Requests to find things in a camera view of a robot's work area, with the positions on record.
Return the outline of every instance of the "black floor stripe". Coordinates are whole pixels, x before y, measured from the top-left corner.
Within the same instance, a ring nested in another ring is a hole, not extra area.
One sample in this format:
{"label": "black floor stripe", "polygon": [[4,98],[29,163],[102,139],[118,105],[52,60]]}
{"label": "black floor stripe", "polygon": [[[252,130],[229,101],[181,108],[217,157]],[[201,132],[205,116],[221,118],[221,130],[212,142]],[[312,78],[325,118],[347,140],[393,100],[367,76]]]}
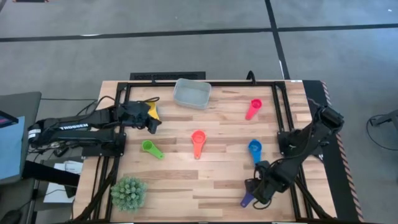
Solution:
{"label": "black floor stripe", "polygon": [[324,30],[361,30],[361,29],[388,29],[398,28],[398,24],[368,24],[368,25],[347,25],[347,26],[314,26],[314,27],[280,27],[279,32],[297,31],[324,31]]}
{"label": "black floor stripe", "polygon": [[285,80],[290,80],[290,75],[289,75],[289,71],[287,70],[287,63],[286,63],[286,59],[285,59],[284,50],[282,48],[282,44],[280,42],[280,38],[279,38],[279,34],[278,34],[278,28],[276,26],[274,11],[272,10],[272,6],[271,6],[271,0],[265,0],[265,2],[266,2],[266,6],[267,6],[267,11],[268,11],[269,22],[271,23],[272,35],[274,35],[276,52],[278,54],[279,63],[280,63],[281,69],[282,69],[282,75]]}
{"label": "black floor stripe", "polygon": [[0,12],[1,12],[1,9],[3,9],[4,5],[6,4],[6,1],[7,0],[1,0],[0,1]]}
{"label": "black floor stripe", "polygon": [[64,35],[48,37],[5,37],[0,42],[28,42],[48,40],[92,40],[92,39],[115,39],[131,37],[165,37],[179,35],[207,35],[207,34],[250,34],[260,32],[272,32],[271,28],[238,28],[238,29],[203,29],[182,31],[160,31],[160,32],[137,32],[119,34],[89,34],[89,35]]}

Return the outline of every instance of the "yellow object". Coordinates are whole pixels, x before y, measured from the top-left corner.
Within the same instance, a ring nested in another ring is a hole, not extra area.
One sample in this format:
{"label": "yellow object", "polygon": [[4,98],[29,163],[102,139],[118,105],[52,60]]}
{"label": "yellow object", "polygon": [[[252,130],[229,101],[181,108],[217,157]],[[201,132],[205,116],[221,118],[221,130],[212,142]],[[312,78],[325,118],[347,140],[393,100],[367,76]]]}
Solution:
{"label": "yellow object", "polygon": [[156,110],[156,103],[155,103],[155,102],[148,102],[148,103],[146,103],[146,104],[148,104],[148,105],[150,106],[150,109],[149,109],[149,111],[148,111],[148,114],[149,114],[151,117],[160,120],[160,119],[159,119],[159,115],[157,114],[157,110]]}

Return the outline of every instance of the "wood grain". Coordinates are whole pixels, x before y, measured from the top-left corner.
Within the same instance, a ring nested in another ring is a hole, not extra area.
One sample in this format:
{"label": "wood grain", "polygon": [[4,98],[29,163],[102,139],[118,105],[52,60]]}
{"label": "wood grain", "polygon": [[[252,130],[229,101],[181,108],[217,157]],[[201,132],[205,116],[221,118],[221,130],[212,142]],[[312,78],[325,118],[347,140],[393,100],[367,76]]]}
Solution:
{"label": "wood grain", "polygon": [[[116,81],[103,82],[99,97],[114,96],[116,85]],[[286,86],[294,125],[296,128],[303,128],[312,119],[303,85],[300,82],[286,82]],[[263,143],[263,160],[272,162],[280,158],[276,141],[278,124],[271,88],[215,86],[212,88],[208,108],[203,111],[176,105],[172,93],[172,87],[132,89],[131,100],[160,96],[157,107],[163,123],[155,135],[145,130],[126,128],[127,144],[125,154],[120,160],[118,179],[124,176],[141,178],[148,184],[148,193],[144,208],[137,213],[119,212],[113,207],[111,221],[295,220],[289,191],[276,193],[271,206],[266,210],[255,210],[251,204],[247,208],[239,205],[245,193],[243,180],[253,175],[254,165],[248,153],[248,142],[258,139]],[[246,121],[244,116],[248,103],[253,98],[260,98],[263,107],[252,120]],[[279,101],[284,113],[280,92]],[[111,100],[105,99],[99,107],[112,104]],[[207,135],[199,160],[193,157],[190,139],[196,129],[204,130]],[[163,160],[158,160],[141,149],[141,142],[146,139],[152,140],[164,152]],[[81,213],[91,200],[96,162],[95,157],[84,161],[73,207],[75,214]],[[309,190],[326,212],[335,216],[323,164],[316,158],[309,157],[303,167]],[[104,217],[107,198],[108,194],[105,194],[100,217]]]}

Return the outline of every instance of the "green succulent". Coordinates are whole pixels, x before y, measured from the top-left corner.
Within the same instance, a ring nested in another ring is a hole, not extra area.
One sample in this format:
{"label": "green succulent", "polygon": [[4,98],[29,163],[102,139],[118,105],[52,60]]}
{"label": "green succulent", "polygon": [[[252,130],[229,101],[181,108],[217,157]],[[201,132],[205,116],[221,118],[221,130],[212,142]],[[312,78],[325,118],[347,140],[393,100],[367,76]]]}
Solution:
{"label": "green succulent", "polygon": [[135,212],[144,206],[147,186],[134,177],[123,177],[111,187],[112,203],[119,211]]}

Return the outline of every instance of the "measuring cup handle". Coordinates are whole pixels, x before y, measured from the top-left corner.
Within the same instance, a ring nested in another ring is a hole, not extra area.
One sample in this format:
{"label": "measuring cup handle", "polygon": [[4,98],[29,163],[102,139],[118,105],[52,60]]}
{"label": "measuring cup handle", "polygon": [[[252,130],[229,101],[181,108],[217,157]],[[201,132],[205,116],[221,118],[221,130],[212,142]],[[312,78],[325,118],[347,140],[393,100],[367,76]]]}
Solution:
{"label": "measuring cup handle", "polygon": [[202,144],[196,143],[193,145],[193,156],[195,157],[195,159],[200,159],[201,148],[202,148]]}

